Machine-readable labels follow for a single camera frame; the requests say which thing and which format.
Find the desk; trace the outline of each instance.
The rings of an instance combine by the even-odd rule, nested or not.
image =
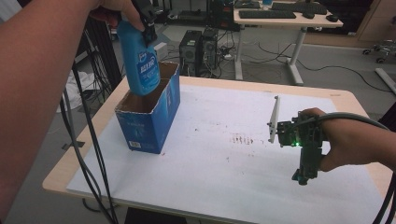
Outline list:
[[[197,77],[181,77],[180,83],[182,85],[191,85],[191,86],[201,86],[201,87],[214,87],[214,88],[222,88],[222,89],[232,89],[232,90],[240,90],[240,91],[260,91],[260,92],[273,92],[273,93],[283,93],[283,94],[292,94],[292,95],[300,95],[300,96],[315,96],[330,99],[332,103],[335,105],[336,109],[339,111],[346,111],[351,113],[356,113],[365,116],[365,112],[362,109],[359,102],[353,96],[352,93],[348,91],[336,91],[336,90],[324,90],[324,89],[313,89],[313,88],[302,88],[302,87],[292,87],[292,86],[279,86],[279,85],[270,85],[270,84],[262,84],[262,83],[249,83],[249,82],[240,82],[240,81],[230,81],[230,80],[218,80],[218,79],[203,79]],[[102,108],[97,112],[95,117],[93,118],[93,124],[97,134],[99,135],[102,130],[106,127],[108,121],[114,116],[114,107],[123,97],[124,93],[128,90],[128,85],[126,80],[124,79],[121,84],[113,91],[110,97],[107,99]],[[89,134],[88,128],[84,129],[81,135],[78,137],[78,141],[85,142],[86,144],[81,149],[81,152],[86,155],[88,149],[92,145],[91,137]],[[372,164],[369,167],[370,172],[375,177],[375,183],[377,187],[381,190],[383,195],[387,189],[389,183],[389,177],[391,172],[379,165]],[[73,178],[75,172],[78,169],[78,161],[75,156],[73,150],[67,150],[61,160],[57,163],[54,169],[50,172],[47,178],[44,180],[43,188],[46,190],[50,190],[57,193],[63,193],[68,195],[76,195],[76,196],[85,196],[83,194],[75,193],[74,191],[68,190],[66,187],[70,180]],[[295,185],[295,188],[301,188],[298,186],[297,182],[292,182]],[[136,206],[136,204],[128,203],[128,202],[117,202],[126,206]],[[161,212],[169,212],[176,213],[182,216],[190,215],[192,217],[201,218],[199,214],[186,214],[180,211],[169,211],[162,210],[160,208],[150,209],[161,211]]]
[[[242,80],[242,65],[241,65],[241,52],[242,52],[242,38],[244,33],[245,25],[260,25],[265,27],[282,27],[282,28],[290,28],[290,27],[300,27],[300,32],[298,33],[296,46],[294,48],[294,52],[291,58],[288,59],[288,67],[291,71],[293,76],[294,82],[297,86],[303,86],[303,80],[301,79],[300,73],[297,70],[296,62],[298,55],[300,53],[300,49],[303,46],[305,34],[308,27],[325,27],[325,28],[335,28],[343,26],[343,23],[338,22],[330,22],[326,20],[326,15],[315,15],[315,18],[309,20],[303,17],[302,13],[295,12],[296,19],[241,19],[239,17],[239,8],[235,8],[233,10],[233,20],[235,23],[240,24],[241,31],[239,35],[239,42],[238,42],[238,50],[236,53],[235,59],[235,79]]]

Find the blue bottle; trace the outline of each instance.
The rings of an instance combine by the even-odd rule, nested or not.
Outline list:
[[[141,32],[128,21],[120,21],[117,35],[131,93],[141,96],[149,94],[161,79],[154,47],[146,48]]]

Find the floor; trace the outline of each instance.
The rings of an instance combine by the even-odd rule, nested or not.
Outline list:
[[[178,61],[178,43],[188,29],[202,27],[174,26],[158,27],[161,41],[168,43],[169,55],[166,61]],[[230,47],[237,40],[238,33],[225,35],[219,46]],[[265,82],[280,85],[291,85],[289,71],[283,64],[285,57],[291,55],[293,45],[274,44],[268,41],[254,40],[244,42],[243,74],[244,81]],[[114,41],[114,49],[122,68],[120,43]],[[306,87],[337,89],[351,91],[355,94],[367,114],[373,118],[380,118],[391,105],[396,96],[389,91],[386,84],[375,73],[377,67],[382,67],[396,80],[396,58],[389,57],[383,64],[375,63],[378,52],[362,55],[363,49],[332,48],[304,45],[297,67]],[[233,57],[235,51],[230,51],[229,61],[223,61],[220,69],[214,71],[217,77],[234,79]],[[80,70],[90,73],[84,60],[79,63]],[[84,114],[78,109],[73,110],[76,132],[80,133],[85,127]],[[103,215],[87,210],[80,198],[48,192],[41,184],[52,167],[64,154],[63,146],[70,140],[60,114],[54,116],[42,147],[37,155],[35,165],[27,176],[20,193],[8,214],[6,224],[20,223],[107,223]],[[119,222],[123,223],[126,209],[117,208]]]

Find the person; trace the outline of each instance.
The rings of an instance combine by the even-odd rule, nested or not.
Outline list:
[[[119,10],[144,30],[130,0],[35,0],[0,25],[0,220],[6,218],[50,126],[85,20],[91,13],[115,22],[98,7]],[[303,113],[324,114],[317,108]],[[396,170],[395,133],[346,119],[326,120],[322,127],[332,148],[321,162],[322,171],[374,161]]]
[[[0,25],[0,220],[50,126],[85,21],[91,13],[115,22],[99,7],[121,11],[144,30],[131,0],[34,0]]]

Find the cardboard box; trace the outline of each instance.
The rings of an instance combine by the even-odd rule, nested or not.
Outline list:
[[[150,94],[125,94],[116,115],[129,149],[160,154],[180,104],[179,66],[160,63],[161,82]]]

